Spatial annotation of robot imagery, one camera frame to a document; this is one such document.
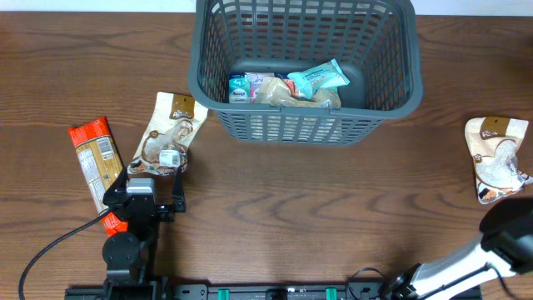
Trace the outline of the Kleenex tissue multipack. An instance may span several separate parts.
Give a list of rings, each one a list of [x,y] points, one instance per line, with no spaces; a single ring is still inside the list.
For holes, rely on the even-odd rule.
[[[280,78],[287,85],[294,85],[291,91],[294,97],[302,98],[295,84],[287,77],[287,74],[272,72],[245,72],[233,73],[229,80],[229,102],[233,104],[254,104],[253,100],[257,95],[257,90],[262,84],[263,78]],[[338,93],[338,87],[328,88]]]

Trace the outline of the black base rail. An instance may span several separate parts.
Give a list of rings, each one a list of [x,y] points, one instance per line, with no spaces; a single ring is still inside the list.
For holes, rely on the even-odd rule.
[[[65,300],[357,300],[389,299],[377,280],[343,284],[237,285],[105,282],[101,287],[73,286]]]

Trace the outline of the grey plastic lattice basket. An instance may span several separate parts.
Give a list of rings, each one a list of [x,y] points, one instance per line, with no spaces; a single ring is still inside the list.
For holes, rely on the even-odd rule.
[[[341,107],[229,100],[233,73],[291,73],[336,60]],[[423,95],[416,13],[407,0],[198,0],[188,87],[234,138],[352,145]]]

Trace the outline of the light blue snack bar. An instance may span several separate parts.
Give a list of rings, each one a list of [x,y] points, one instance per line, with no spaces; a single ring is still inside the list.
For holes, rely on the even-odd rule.
[[[287,77],[305,99],[311,99],[320,88],[338,88],[350,83],[335,58],[305,71],[288,73]]]

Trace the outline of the beige dried mushroom pouch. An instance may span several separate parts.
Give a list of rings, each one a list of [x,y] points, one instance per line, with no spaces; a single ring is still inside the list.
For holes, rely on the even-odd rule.
[[[208,108],[191,96],[159,92],[152,118],[127,172],[168,176],[186,170],[188,148],[207,114]]]

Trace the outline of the beige pouch white contents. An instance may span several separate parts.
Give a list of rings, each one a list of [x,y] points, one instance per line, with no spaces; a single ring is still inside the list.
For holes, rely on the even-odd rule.
[[[480,203],[496,202],[532,184],[532,177],[518,168],[516,156],[528,126],[526,120],[508,117],[475,117],[466,123]]]

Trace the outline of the orange spaghetti package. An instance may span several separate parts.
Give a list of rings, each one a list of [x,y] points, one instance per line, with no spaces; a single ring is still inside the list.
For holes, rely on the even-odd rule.
[[[105,192],[123,170],[112,133],[105,117],[68,130],[80,162],[85,181],[99,215],[108,210],[103,203]]]

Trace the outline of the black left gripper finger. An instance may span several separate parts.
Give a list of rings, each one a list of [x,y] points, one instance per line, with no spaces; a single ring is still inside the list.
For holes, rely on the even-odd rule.
[[[172,206],[175,213],[184,213],[187,210],[187,203],[182,186],[182,171],[182,167],[177,169],[172,186]]]
[[[113,184],[106,190],[103,196],[103,204],[108,207],[116,207],[127,200],[127,183],[129,177],[127,170],[123,169]]]

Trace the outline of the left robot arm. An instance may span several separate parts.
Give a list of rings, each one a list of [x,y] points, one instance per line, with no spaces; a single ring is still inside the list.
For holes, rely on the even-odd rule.
[[[121,171],[106,190],[103,203],[120,221],[127,224],[123,232],[109,237],[102,248],[107,264],[105,299],[173,299],[168,279],[153,274],[161,223],[171,223],[176,213],[186,211],[182,171],[174,175],[172,201],[158,204],[155,182],[151,178],[129,178]]]

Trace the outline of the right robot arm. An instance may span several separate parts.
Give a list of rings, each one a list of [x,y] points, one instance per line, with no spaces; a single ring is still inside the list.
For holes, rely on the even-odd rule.
[[[482,283],[532,271],[532,198],[499,201],[481,220],[479,235],[441,260],[413,266],[393,279],[392,299],[452,299]]]

